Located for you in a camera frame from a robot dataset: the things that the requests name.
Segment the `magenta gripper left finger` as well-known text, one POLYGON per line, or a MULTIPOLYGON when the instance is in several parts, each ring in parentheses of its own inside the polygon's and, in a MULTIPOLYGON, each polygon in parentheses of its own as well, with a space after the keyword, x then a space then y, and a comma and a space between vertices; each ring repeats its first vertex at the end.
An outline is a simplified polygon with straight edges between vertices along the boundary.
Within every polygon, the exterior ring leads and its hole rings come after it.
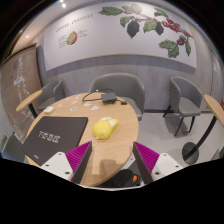
POLYGON ((41 169, 65 180, 79 184, 92 153, 92 142, 86 142, 67 153, 57 152, 41 169))

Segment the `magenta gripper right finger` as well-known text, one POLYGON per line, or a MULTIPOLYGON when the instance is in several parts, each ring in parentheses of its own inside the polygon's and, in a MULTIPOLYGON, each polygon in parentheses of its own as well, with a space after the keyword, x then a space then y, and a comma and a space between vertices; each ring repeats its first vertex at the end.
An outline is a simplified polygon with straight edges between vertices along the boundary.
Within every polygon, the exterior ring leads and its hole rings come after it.
POLYGON ((133 154, 145 185, 182 169, 168 153, 158 154, 138 142, 133 143, 133 154))

